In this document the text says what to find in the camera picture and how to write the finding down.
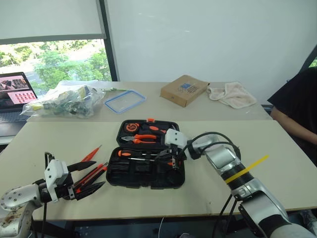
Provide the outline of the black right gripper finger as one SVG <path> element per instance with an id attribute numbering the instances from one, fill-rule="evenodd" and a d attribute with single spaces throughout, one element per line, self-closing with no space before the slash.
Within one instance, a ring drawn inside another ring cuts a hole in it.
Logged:
<path id="1" fill-rule="evenodd" d="M 184 164 L 183 159 L 172 158 L 171 160 L 171 166 L 174 170 L 180 170 L 183 164 Z"/>
<path id="2" fill-rule="evenodd" d="M 170 150 L 163 150 L 159 152 L 155 157 L 156 163 L 170 163 L 171 162 L 171 152 Z"/>

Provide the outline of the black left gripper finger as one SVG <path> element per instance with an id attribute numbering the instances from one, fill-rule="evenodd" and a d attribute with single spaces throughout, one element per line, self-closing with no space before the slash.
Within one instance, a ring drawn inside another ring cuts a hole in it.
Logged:
<path id="1" fill-rule="evenodd" d="M 93 194 L 95 191 L 97 191 L 99 188 L 101 188 L 105 184 L 105 181 L 94 183 L 94 184 L 83 184 L 80 182 L 77 182 L 74 187 L 74 197 L 77 200 L 83 199 L 91 194 Z"/>
<path id="2" fill-rule="evenodd" d="M 69 165 L 69 166 L 67 166 L 67 169 L 69 172 L 81 171 L 81 170 L 84 170 L 84 169 L 90 167 L 91 165 L 94 165 L 95 163 L 96 163 L 96 161 L 83 161 L 83 162 Z"/>

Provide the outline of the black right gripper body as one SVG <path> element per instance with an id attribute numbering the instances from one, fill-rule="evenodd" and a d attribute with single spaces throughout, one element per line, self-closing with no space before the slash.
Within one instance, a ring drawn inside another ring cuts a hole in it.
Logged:
<path id="1" fill-rule="evenodd" d="M 165 150 L 170 150 L 170 152 L 171 152 L 171 159 L 172 159 L 172 158 L 183 159 L 183 156 L 180 155 L 181 149 L 179 149 L 177 145 L 171 144 L 171 145 L 169 145 L 168 148 L 165 149 Z M 161 163 L 161 164 L 172 167 L 172 166 L 171 166 L 171 162 L 170 162 L 170 163 Z"/>

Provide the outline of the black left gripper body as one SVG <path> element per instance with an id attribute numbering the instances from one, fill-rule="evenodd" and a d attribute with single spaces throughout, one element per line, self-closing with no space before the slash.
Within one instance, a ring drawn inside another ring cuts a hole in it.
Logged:
<path id="1" fill-rule="evenodd" d="M 64 198 L 65 200 L 73 200 L 76 198 L 71 173 L 68 173 L 68 175 L 64 177 L 64 180 L 62 180 L 62 178 L 56 178 L 54 184 L 56 185 L 55 192 L 57 198 Z"/>

